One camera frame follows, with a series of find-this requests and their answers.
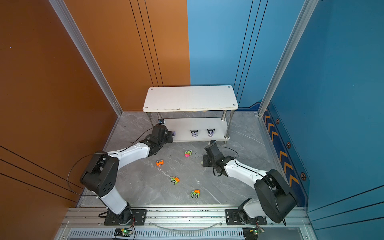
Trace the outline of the purple black figure toy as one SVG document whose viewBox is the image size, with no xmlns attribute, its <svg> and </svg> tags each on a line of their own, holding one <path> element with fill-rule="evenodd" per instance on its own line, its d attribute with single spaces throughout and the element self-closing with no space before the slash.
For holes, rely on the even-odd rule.
<svg viewBox="0 0 384 240">
<path fill-rule="evenodd" d="M 198 134 L 199 134 L 199 131 L 198 130 L 191 130 L 191 134 L 192 134 L 193 138 L 197 138 Z"/>
</svg>

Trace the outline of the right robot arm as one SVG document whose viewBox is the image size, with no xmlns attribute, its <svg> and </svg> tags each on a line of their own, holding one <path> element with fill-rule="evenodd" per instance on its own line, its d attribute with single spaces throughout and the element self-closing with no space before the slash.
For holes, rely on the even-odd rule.
<svg viewBox="0 0 384 240">
<path fill-rule="evenodd" d="M 242 224 L 251 225 L 258 217 L 286 224 L 285 218 L 297 206 L 298 200 L 294 190 L 277 170 L 254 169 L 235 157 L 224 156 L 214 140 L 205 147 L 205 152 L 202 166 L 211 167 L 214 176 L 237 179 L 256 191 L 256 200 L 248 198 L 238 207 Z"/>
</svg>

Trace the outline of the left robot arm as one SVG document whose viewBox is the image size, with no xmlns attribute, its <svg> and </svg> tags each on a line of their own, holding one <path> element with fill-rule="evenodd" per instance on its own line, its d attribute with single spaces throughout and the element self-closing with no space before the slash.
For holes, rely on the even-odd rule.
<svg viewBox="0 0 384 240">
<path fill-rule="evenodd" d="M 93 154 L 80 182 L 107 207 L 108 214 L 119 224 L 128 224 L 132 218 L 130 204 L 121 196 L 116 180 L 119 170 L 137 160 L 156 155 L 165 145 L 173 142 L 173 132 L 163 124 L 155 125 L 152 133 L 128 148 Z"/>
</svg>

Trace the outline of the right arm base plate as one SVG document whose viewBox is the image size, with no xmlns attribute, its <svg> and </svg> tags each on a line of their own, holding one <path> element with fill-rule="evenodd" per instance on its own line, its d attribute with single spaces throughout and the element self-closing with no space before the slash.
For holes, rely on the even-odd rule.
<svg viewBox="0 0 384 240">
<path fill-rule="evenodd" d="M 246 217 L 244 219 L 239 212 L 240 210 L 238 209 L 225 209 L 226 224 L 228 226 L 235 226 L 235 225 L 266 226 L 267 225 L 267 219 L 264 216 L 256 217 L 253 219 Z"/>
</svg>

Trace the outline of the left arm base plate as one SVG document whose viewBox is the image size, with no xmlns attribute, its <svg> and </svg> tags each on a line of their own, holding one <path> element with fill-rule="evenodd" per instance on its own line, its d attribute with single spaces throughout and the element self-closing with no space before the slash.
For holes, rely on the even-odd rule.
<svg viewBox="0 0 384 240">
<path fill-rule="evenodd" d="M 130 209 L 123 211 L 120 215 L 107 211 L 105 226 L 143 226 L 147 217 L 146 209 Z"/>
</svg>

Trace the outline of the black purple Kuromi figure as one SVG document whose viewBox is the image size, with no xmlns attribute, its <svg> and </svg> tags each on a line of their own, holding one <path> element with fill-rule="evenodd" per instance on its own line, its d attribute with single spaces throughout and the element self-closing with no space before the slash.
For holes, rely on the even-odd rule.
<svg viewBox="0 0 384 240">
<path fill-rule="evenodd" d="M 214 136 L 214 134 L 215 134 L 215 130 L 216 130 L 216 129 L 207 129 L 208 136 L 209 136 L 210 138 L 212 138 L 212 137 Z"/>
</svg>

